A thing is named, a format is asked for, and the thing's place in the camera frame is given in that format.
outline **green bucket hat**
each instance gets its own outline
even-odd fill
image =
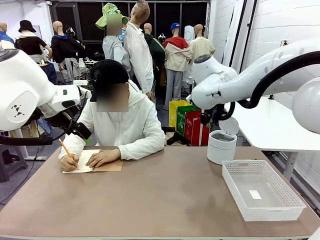
[[[111,2],[108,2],[106,5],[103,6],[102,17],[100,17],[100,19],[96,21],[95,25],[99,29],[104,30],[105,26],[107,25],[107,15],[112,15],[112,14],[121,14],[121,12],[116,5],[114,5]],[[121,18],[122,18],[122,24],[128,23],[127,17],[121,15]]]

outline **brown tabletop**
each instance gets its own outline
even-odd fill
[[[206,147],[170,146],[121,172],[63,174],[58,149],[0,212],[0,236],[105,239],[299,239],[320,219],[245,222]],[[235,159],[267,160],[254,147]]]

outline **green jacket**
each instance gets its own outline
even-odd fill
[[[161,45],[161,43],[158,42],[158,40],[155,39],[151,34],[145,33],[144,39],[149,46],[149,50],[155,66],[158,68],[161,67],[161,65],[165,63],[166,50]]]

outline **red bag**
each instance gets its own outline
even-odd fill
[[[199,145],[201,111],[189,111],[185,114],[184,137],[188,139],[191,146]],[[201,144],[207,145],[210,129],[203,125]]]

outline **hand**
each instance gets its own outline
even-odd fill
[[[148,97],[148,99],[150,99],[151,101],[154,100],[154,94],[150,91],[148,93],[146,93],[146,96]]]
[[[121,157],[119,148],[113,150],[101,150],[99,153],[92,154],[86,166],[98,168],[102,164],[112,162]]]
[[[63,158],[61,158],[60,169],[62,171],[70,172],[78,168],[79,156],[71,154],[71,157],[65,155]]]
[[[64,63],[64,62],[61,62],[61,63],[60,63],[60,67],[61,67],[63,70],[65,70],[65,63]]]

